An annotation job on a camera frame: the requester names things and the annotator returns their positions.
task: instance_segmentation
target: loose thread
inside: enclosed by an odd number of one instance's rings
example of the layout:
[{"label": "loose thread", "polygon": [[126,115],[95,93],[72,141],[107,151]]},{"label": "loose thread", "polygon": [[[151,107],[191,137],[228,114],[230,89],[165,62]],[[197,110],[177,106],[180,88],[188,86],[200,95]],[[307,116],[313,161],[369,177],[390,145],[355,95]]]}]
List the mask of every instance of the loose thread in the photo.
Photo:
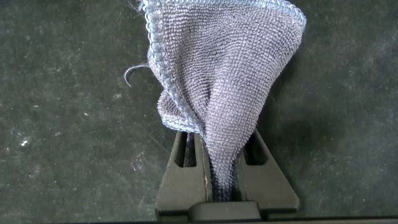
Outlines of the loose thread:
[{"label": "loose thread", "polygon": [[143,0],[136,0],[137,3],[139,3],[138,7],[134,6],[133,3],[131,3],[131,0],[128,1],[129,7],[136,12],[140,12],[142,8],[144,7],[144,1]]},{"label": "loose thread", "polygon": [[123,75],[124,81],[127,83],[127,85],[129,85],[129,87],[131,87],[131,84],[129,83],[129,77],[132,74],[131,71],[134,69],[137,69],[137,68],[149,68],[149,65],[147,63],[141,64],[141,65],[136,65],[136,66],[130,67],[129,69],[127,69],[124,72],[124,75]]}]

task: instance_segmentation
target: microfiber cloth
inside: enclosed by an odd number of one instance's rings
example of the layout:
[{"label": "microfiber cloth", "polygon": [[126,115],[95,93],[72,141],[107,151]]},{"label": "microfiber cloth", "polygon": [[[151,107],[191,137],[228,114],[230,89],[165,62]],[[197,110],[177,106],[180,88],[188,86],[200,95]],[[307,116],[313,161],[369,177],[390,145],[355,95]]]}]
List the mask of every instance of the microfiber cloth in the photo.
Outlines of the microfiber cloth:
[{"label": "microfiber cloth", "polygon": [[199,133],[215,201],[231,200],[234,162],[306,18],[284,0],[143,0],[149,66],[169,128]]}]

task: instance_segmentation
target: gray towel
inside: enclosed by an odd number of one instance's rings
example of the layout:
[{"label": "gray towel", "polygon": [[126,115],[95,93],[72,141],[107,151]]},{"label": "gray towel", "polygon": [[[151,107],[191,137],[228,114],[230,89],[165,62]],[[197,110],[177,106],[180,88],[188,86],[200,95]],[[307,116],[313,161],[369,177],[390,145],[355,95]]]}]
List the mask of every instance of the gray towel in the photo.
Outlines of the gray towel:
[{"label": "gray towel", "polygon": [[233,167],[271,85],[300,45],[306,18],[285,0],[143,0],[149,66],[172,129],[200,133],[216,201],[231,199]]}]

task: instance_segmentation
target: cloth fold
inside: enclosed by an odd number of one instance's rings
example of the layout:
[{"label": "cloth fold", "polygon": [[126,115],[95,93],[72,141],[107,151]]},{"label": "cloth fold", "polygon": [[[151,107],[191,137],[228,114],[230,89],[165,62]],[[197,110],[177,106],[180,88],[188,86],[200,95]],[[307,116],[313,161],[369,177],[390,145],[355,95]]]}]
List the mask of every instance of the cloth fold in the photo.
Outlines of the cloth fold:
[{"label": "cloth fold", "polygon": [[271,85],[300,45],[306,18],[285,0],[143,0],[149,66],[172,129],[199,133],[216,201],[231,200],[234,162]]}]

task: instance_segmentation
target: textured fabric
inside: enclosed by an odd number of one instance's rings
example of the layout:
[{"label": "textured fabric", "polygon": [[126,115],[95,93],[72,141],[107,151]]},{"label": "textured fabric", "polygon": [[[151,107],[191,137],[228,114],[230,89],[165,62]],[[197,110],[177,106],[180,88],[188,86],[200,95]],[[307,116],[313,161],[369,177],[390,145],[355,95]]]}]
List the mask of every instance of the textured fabric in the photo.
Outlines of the textured fabric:
[{"label": "textured fabric", "polygon": [[183,166],[195,167],[196,165],[197,161],[195,159],[195,143],[193,142],[193,133],[188,133]]},{"label": "textured fabric", "polygon": [[144,10],[162,121],[201,134],[215,200],[230,200],[234,161],[306,18],[283,0],[144,0]]}]

